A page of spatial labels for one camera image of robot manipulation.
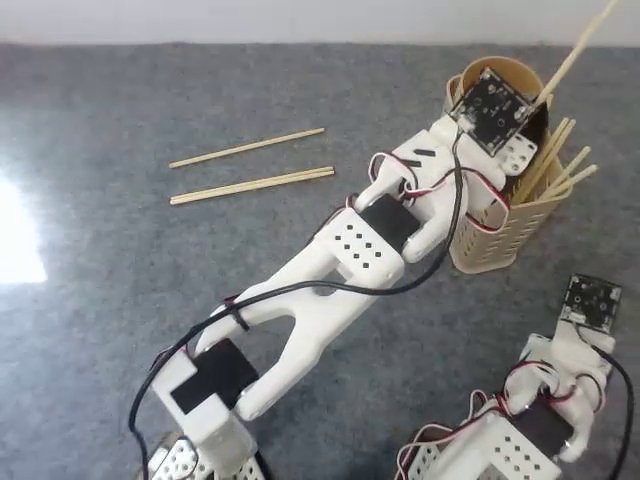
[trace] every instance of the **wire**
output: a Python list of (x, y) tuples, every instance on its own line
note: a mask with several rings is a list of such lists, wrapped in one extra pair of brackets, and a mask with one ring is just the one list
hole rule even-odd
[(598, 406), (595, 409), (595, 412), (597, 413), (604, 408), (604, 404), (606, 403), (606, 394), (602, 390), (602, 386), (600, 385), (600, 382), (598, 382), (598, 380), (596, 380), (596, 377), (594, 377), (590, 373), (583, 372), (576, 375), (576, 382), (578, 381), (578, 379), (583, 377), (591, 379), (591, 381), (596, 386), (596, 389), (598, 390)]
[(611, 473), (607, 477), (609, 480), (617, 480), (620, 476), (620, 472), (622, 471), (622, 467), (624, 466), (624, 462), (627, 459), (627, 452), (629, 451), (629, 445), (631, 443), (631, 430), (633, 430), (633, 416), (636, 404), (635, 394), (633, 392), (633, 382), (620, 362), (618, 362), (610, 353), (607, 353), (601, 348), (593, 345), (591, 342), (588, 342), (582, 336), (580, 326), (577, 323), (574, 323), (573, 326), (576, 329), (576, 333), (578, 334), (578, 337), (580, 337), (580, 340), (589, 345), (603, 360), (608, 362), (620, 375), (622, 375), (622, 379), (624, 380), (624, 384), (627, 388), (627, 413), (624, 422), (624, 431), (622, 432), (622, 442), (620, 444), (618, 456), (616, 457), (616, 462), (611, 469)]
[[(238, 311), (242, 308), (248, 307), (250, 305), (254, 305), (264, 300), (268, 300), (270, 298), (277, 297), (279, 295), (291, 293), (303, 288), (328, 287), (336, 290), (359, 293), (361, 295), (384, 297), (384, 296), (392, 296), (392, 295), (399, 295), (401, 293), (406, 293), (408, 291), (413, 290), (414, 288), (419, 287), (424, 282), (426, 282), (438, 270), (438, 268), (440, 268), (440, 265), (442, 265), (442, 262), (445, 260), (447, 256), (447, 252), (449, 251), (449, 248), (453, 243), (453, 239), (456, 233), (456, 227), (458, 225), (458, 219), (460, 218), (460, 210), (462, 206), (463, 181), (462, 181), (462, 166), (460, 164), (460, 159), (458, 158), (458, 143), (463, 133), (464, 132), (461, 129), (458, 129), (456, 138), (451, 148), (453, 153), (453, 161), (455, 165), (454, 181), (455, 181), (455, 187), (456, 187), (456, 196), (453, 204), (453, 215), (451, 216), (451, 223), (449, 224), (449, 230), (442, 244), (442, 247), (438, 251), (437, 255), (435, 256), (435, 258), (433, 259), (429, 267), (425, 270), (425, 272), (422, 273), (419, 277), (415, 278), (414, 280), (404, 285), (386, 288), (386, 289), (360, 287), (357, 285), (348, 285), (344, 283), (331, 282), (327, 280), (307, 280), (307, 281), (302, 281), (302, 282), (294, 283), (291, 285), (287, 285), (284, 287), (275, 288), (271, 291), (263, 292), (253, 297), (245, 298), (243, 300), (240, 300), (234, 303), (233, 309), (235, 311)], [(211, 315), (206, 320), (192, 326), (185, 335), (183, 335), (174, 345), (171, 346), (171, 348), (167, 350), (166, 353), (164, 353), (160, 358), (158, 358), (158, 360), (149, 370), (146, 378), (142, 382), (142, 385), (138, 389), (138, 392), (136, 393), (133, 399), (133, 402), (131, 404), (131, 409), (129, 411), (128, 427), (129, 427), (129, 431), (134, 436), (134, 438), (138, 442), (138, 446), (140, 447), (143, 480), (149, 480), (149, 465), (148, 465), (149, 452), (147, 449), (147, 444), (144, 440), (144, 436), (136, 426), (136, 419), (138, 416), (138, 410), (140, 409), (140, 405), (142, 404), (142, 400), (146, 392), (149, 390), (151, 383), (153, 382), (155, 377), (158, 375), (162, 367), (164, 367), (167, 364), (169, 359), (173, 355), (175, 355), (176, 352), (180, 350), (180, 348), (182, 348), (183, 346), (186, 346), (191, 340), (193, 340), (193, 338), (196, 337), (196, 335), (198, 335), (204, 329), (213, 325), (218, 320), (229, 315), (230, 310), (231, 309), (227, 306), (223, 308), (221, 311), (219, 311), (218, 313)]]
[(482, 405), (484, 405), (489, 401), (489, 397), (482, 390), (478, 388), (473, 390), (469, 395), (469, 413), (467, 414), (467, 418), (465, 419), (465, 421), (469, 421), (471, 420), (471, 418), (473, 418), (473, 414), (475, 413), (475, 409), (473, 408), (474, 407), (473, 402), (476, 399), (476, 396), (480, 397), (480, 400), (482, 401)]
[(455, 428), (444, 437), (438, 438), (437, 440), (430, 440), (427, 442), (418, 442), (414, 440), (413, 442), (407, 443), (402, 448), (400, 448), (400, 450), (398, 451), (398, 455), (396, 455), (396, 465), (398, 467), (398, 473), (400, 473), (402, 479), (403, 480), (408, 479), (407, 472), (405, 472), (406, 467), (402, 465), (403, 458), (401, 458), (405, 450), (416, 448), (416, 447), (435, 446), (435, 445), (440, 445), (442, 443), (450, 442), (451, 440), (455, 439), (458, 435), (460, 435), (463, 431), (465, 431), (467, 428), (469, 428), (471, 425), (476, 424), (480, 419), (484, 418), (484, 416), (487, 415), (489, 412), (503, 413), (500, 407), (488, 408), (478, 416), (464, 422), (462, 425), (460, 425), (458, 428)]
[[(473, 417), (474, 417), (474, 408), (473, 408), (474, 405), (473, 405), (473, 402), (474, 402), (476, 397), (480, 398), (480, 400), (482, 401), (482, 406), (483, 407), (489, 401), (489, 397), (487, 396), (486, 393), (484, 393), (484, 391), (482, 391), (480, 389), (473, 390), (471, 392), (471, 394), (469, 395), (469, 414), (467, 415), (467, 418), (465, 418), (464, 421), (462, 422), (462, 425), (466, 424), (467, 422), (469, 422), (470, 420), (473, 419)], [(415, 444), (416, 442), (419, 443), (421, 441), (420, 439), (422, 438), (422, 435), (424, 434), (424, 432), (426, 430), (430, 429), (430, 428), (437, 428), (439, 430), (447, 432), (447, 434), (450, 434), (451, 432), (454, 431), (453, 428), (447, 427), (446, 425), (442, 425), (441, 423), (429, 423), (429, 424), (423, 426), (422, 428), (420, 428), (420, 430), (418, 430), (418, 433), (416, 433), (415, 436), (413, 437), (412, 444)], [(407, 451), (406, 453), (404, 453), (404, 455), (403, 455), (402, 451), (398, 452), (398, 455), (396, 456), (396, 463), (399, 462), (400, 468), (396, 472), (396, 476), (395, 476), (396, 479), (398, 479), (399, 477), (401, 477), (403, 475), (403, 473), (404, 473), (403, 469), (407, 468), (407, 463), (410, 463), (409, 459), (414, 454), (415, 454), (415, 452), (413, 450)]]
[(396, 162), (396, 164), (398, 164), (406, 173), (409, 174), (409, 176), (411, 176), (413, 180), (413, 188), (418, 188), (418, 176), (416, 175), (416, 173), (411, 168), (407, 167), (407, 165), (405, 164), (405, 161), (403, 161), (400, 157), (398, 157), (396, 154), (391, 152), (377, 152), (377, 153), (374, 153), (373, 156), (371, 157), (371, 160), (369, 161), (369, 169), (367, 171), (367, 173), (369, 174), (369, 180), (371, 180), (371, 183), (375, 182), (376, 179), (378, 178), (378, 171), (376, 169), (376, 166), (377, 166), (378, 159), (380, 158), (383, 158), (385, 160), (389, 159)]

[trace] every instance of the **black circuit board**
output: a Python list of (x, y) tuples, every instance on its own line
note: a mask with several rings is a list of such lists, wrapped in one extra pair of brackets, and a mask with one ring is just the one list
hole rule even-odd
[(618, 311), (622, 288), (619, 285), (575, 274), (569, 281), (560, 313), (561, 320), (581, 324), (593, 330), (611, 333)]
[(533, 111), (524, 96), (486, 67), (449, 115), (493, 157), (520, 131)]

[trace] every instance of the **gray carpet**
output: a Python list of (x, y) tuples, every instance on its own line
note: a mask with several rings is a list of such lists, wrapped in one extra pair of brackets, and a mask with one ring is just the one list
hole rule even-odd
[[(495, 46), (0, 46), (0, 174), (22, 195), (48, 280), (0, 286), (0, 463), (9, 479), (129, 478), (126, 429), (151, 359), (218, 299), (293, 256), (371, 153), (440, 112), (445, 81), (486, 54), (546, 78), (566, 49)], [(251, 425), (278, 479), (388, 479), (429, 421), (459, 422), (472, 388), (496, 389), (531, 332), (553, 331), (574, 271), (624, 285), (617, 357), (640, 385), (640, 50), (588, 51), (554, 121), (602, 171), (509, 269), (465, 276), (447, 261), (412, 294), (379, 300), (319, 365)], [(324, 136), (179, 171), (170, 161), (297, 130)], [(168, 195), (336, 165), (313, 183), (170, 207)], [(239, 343), (261, 369), (288, 321)], [(604, 479), (619, 446), (615, 376), (589, 453), (568, 478)], [(151, 444), (173, 428), (150, 396)], [(640, 476), (640, 429), (623, 475)]]

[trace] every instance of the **chopstick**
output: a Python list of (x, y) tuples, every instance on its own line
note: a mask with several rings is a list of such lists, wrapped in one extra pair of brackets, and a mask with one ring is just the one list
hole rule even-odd
[(547, 191), (545, 191), (540, 196), (540, 200), (548, 200), (550, 198), (558, 196), (563, 191), (567, 190), (568, 188), (574, 187), (578, 182), (581, 182), (582, 180), (593, 175), (597, 171), (598, 171), (597, 165), (591, 165), (585, 168), (580, 173), (578, 173), (575, 177), (570, 177), (568, 180), (561, 183), (559, 186), (555, 188), (550, 188)]
[(591, 23), (582, 33), (571, 53), (569, 53), (567, 58), (565, 58), (564, 62), (562, 62), (562, 65), (560, 65), (560, 68), (558, 68), (558, 71), (553, 75), (553, 77), (551, 77), (549, 83), (547, 83), (547, 85), (542, 89), (542, 92), (540, 92), (540, 95), (538, 95), (536, 103), (534, 104), (535, 107), (539, 107), (540, 105), (542, 105), (542, 103), (547, 100), (547, 97), (551, 95), (551, 92), (553, 92), (553, 90), (558, 86), (560, 81), (564, 78), (569, 69), (573, 66), (582, 51), (587, 46), (591, 35), (593, 35), (600, 24), (609, 16), (616, 3), (618, 3), (618, 0), (611, 0), (606, 8), (602, 11), (602, 13), (591, 20)]
[(237, 183), (234, 185), (227, 185), (224, 187), (210, 188), (207, 190), (201, 190), (198, 192), (184, 193), (182, 195), (175, 195), (169, 199), (171, 205), (181, 205), (183, 203), (195, 202), (198, 200), (204, 200), (207, 198), (221, 197), (224, 195), (233, 195), (235, 193), (247, 192), (250, 190), (259, 190), (262, 188), (275, 187), (277, 185), (285, 185), (287, 183), (302, 182), (305, 180), (312, 180), (314, 178), (321, 178), (335, 175), (333, 167), (322, 167), (302, 172), (289, 173), (286, 175), (280, 175), (277, 177), (261, 178), (259, 180), (253, 180), (250, 182)]
[(275, 145), (277, 143), (288, 142), (290, 140), (296, 140), (298, 138), (309, 137), (311, 135), (318, 135), (323, 133), (324, 128), (316, 128), (313, 130), (306, 130), (304, 132), (291, 133), (282, 137), (270, 138), (268, 140), (261, 140), (259, 142), (249, 143), (248, 145), (240, 145), (238, 147), (227, 148), (219, 152), (207, 153), (205, 155), (199, 155), (197, 157), (187, 158), (169, 164), (170, 168), (183, 167), (185, 165), (192, 165), (194, 163), (204, 162), (206, 160), (212, 160), (214, 158), (226, 157), (227, 155), (233, 155), (234, 153), (246, 152), (248, 150), (254, 150), (256, 148), (267, 147), (269, 145)]
[(562, 171), (562, 173), (558, 175), (558, 178), (556, 178), (553, 182), (551, 182), (551, 184), (547, 187), (547, 190), (554, 189), (555, 187), (560, 185), (562, 182), (564, 182), (567, 178), (569, 178), (569, 175), (571, 175), (573, 171), (580, 166), (582, 161), (585, 158), (587, 158), (589, 153), (591, 153), (591, 147), (584, 147), (580, 151), (580, 153), (576, 155), (576, 158), (571, 160), (569, 165), (567, 165), (567, 167)]
[(526, 201), (542, 176), (545, 174), (547, 168), (549, 168), (549, 165), (551, 165), (551, 162), (553, 162), (560, 149), (566, 143), (575, 125), (575, 120), (568, 120), (567, 118), (560, 122), (558, 129), (554, 132), (549, 142), (547, 142), (543, 148), (542, 156), (536, 161), (537, 165), (534, 164), (534, 170), (527, 176), (526, 183), (521, 185), (513, 196), (513, 205)]

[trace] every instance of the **robotic arm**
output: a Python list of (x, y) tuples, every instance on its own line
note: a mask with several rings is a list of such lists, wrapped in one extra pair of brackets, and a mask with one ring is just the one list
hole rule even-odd
[[(456, 200), (451, 175), (456, 166), (454, 155), (463, 170), (462, 216), (502, 201), (497, 192), (504, 187), (506, 176), (526, 168), (536, 148), (517, 135), (507, 144), (510, 156), (492, 157), (453, 118), (441, 118), (429, 131), (423, 130), (392, 153), (382, 154), (378, 171), (375, 164), (379, 156), (374, 156), (372, 184), (353, 205), (330, 219), (271, 278), (248, 288), (234, 302), (296, 282), (321, 280), (333, 271), (340, 273), (347, 285), (372, 289), (392, 286), (402, 277), (407, 263), (421, 260), (447, 235)], [(519, 167), (514, 169), (516, 156)], [(241, 321), (229, 314), (204, 330), (195, 349), (196, 358), (178, 352), (152, 387), (215, 471), (232, 475), (256, 450), (236, 415), (245, 421), (262, 415), (315, 366), (325, 347), (376, 298), (344, 290), (322, 296), (304, 288), (260, 301), (242, 309)], [(198, 398), (189, 399), (185, 405), (184, 395), (175, 394), (196, 376), (194, 362), (203, 354), (243, 333), (243, 327), (283, 315), (292, 316), (295, 326), (279, 360), (260, 378), (252, 378), (255, 381), (243, 386), (238, 396), (225, 403), (218, 392), (208, 391), (210, 395), (195, 395)], [(225, 368), (220, 360), (218, 368)]]

